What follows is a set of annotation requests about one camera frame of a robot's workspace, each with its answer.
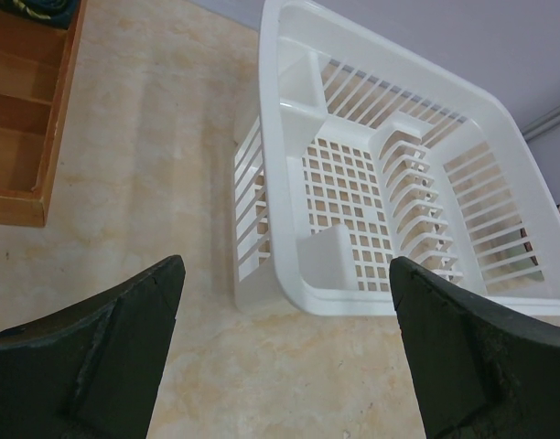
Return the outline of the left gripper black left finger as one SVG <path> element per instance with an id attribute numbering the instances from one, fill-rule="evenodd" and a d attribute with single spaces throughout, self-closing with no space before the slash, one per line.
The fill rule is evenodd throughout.
<path id="1" fill-rule="evenodd" d="M 185 274 L 171 255 L 1 331 L 0 438 L 146 437 Z"/>

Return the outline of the white plastic dish rack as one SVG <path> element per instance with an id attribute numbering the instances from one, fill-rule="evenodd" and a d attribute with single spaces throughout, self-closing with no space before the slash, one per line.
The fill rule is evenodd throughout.
<path id="1" fill-rule="evenodd" d="M 233 137 L 244 313 L 390 316 L 403 256 L 560 316 L 560 215 L 483 89 L 312 1 L 268 1 Z"/>

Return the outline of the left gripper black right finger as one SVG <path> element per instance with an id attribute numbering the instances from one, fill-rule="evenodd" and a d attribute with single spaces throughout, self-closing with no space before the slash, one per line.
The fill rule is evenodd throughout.
<path id="1" fill-rule="evenodd" d="M 426 437 L 560 438 L 560 327 L 406 257 L 389 275 Z"/>

